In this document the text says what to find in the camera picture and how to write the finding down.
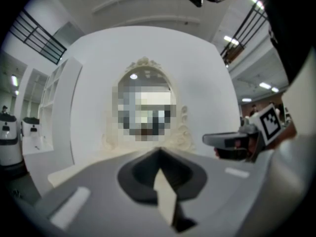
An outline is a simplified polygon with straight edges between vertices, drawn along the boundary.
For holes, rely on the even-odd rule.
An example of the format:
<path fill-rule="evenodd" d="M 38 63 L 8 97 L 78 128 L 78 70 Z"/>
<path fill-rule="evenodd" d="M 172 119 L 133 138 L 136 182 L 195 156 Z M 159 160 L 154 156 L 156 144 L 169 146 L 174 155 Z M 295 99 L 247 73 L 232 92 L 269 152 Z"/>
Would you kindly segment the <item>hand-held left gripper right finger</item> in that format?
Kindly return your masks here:
<path fill-rule="evenodd" d="M 308 233 L 315 138 L 283 141 L 255 163 L 215 161 L 201 194 L 178 203 L 163 181 L 160 213 L 182 237 L 283 237 Z"/>

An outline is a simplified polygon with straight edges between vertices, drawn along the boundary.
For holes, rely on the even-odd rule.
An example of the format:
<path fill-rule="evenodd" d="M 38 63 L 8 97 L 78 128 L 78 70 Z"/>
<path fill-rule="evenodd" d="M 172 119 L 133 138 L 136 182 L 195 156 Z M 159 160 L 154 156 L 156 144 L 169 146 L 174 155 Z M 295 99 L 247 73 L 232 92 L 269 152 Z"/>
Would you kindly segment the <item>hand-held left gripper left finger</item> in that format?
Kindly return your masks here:
<path fill-rule="evenodd" d="M 94 163 L 46 193 L 36 211 L 68 237 L 171 237 L 157 207 L 133 201 L 118 182 L 126 163 L 145 151 Z"/>

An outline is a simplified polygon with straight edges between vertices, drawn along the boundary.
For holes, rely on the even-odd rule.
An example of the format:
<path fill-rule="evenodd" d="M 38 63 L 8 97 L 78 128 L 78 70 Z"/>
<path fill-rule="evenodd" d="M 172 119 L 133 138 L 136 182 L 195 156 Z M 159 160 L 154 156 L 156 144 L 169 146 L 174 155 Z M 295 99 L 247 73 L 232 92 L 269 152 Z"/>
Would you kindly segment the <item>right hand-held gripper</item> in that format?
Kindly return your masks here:
<path fill-rule="evenodd" d="M 274 104 L 269 104 L 248 119 L 239 132 L 205 134 L 204 144 L 217 149 L 219 158 L 255 162 L 281 134 L 282 125 Z"/>

